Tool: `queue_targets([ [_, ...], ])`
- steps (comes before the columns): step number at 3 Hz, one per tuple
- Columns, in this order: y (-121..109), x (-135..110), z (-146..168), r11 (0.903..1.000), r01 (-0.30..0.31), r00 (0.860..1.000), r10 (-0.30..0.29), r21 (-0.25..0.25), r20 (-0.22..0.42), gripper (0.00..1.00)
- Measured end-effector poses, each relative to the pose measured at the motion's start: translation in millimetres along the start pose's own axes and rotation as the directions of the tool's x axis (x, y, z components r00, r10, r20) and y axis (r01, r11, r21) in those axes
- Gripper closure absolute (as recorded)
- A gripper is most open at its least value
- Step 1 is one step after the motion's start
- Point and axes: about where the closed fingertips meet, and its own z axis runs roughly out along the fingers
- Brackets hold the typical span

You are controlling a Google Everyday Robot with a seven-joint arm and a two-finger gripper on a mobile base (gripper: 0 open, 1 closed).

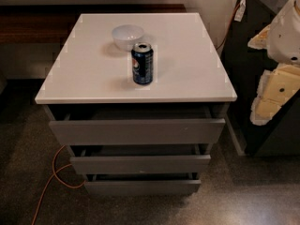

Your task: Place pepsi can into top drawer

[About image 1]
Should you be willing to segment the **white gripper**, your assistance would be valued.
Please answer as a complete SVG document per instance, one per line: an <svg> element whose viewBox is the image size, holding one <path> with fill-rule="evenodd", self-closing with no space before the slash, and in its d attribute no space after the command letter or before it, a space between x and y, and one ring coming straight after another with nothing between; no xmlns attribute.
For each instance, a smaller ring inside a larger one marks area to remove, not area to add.
<svg viewBox="0 0 300 225"><path fill-rule="evenodd" d="M250 114L250 121L256 126L271 121L300 89L299 6L300 0L289 0L271 24L247 44L251 49L267 49L268 56L279 62L273 71L265 70L260 78Z"/></svg>

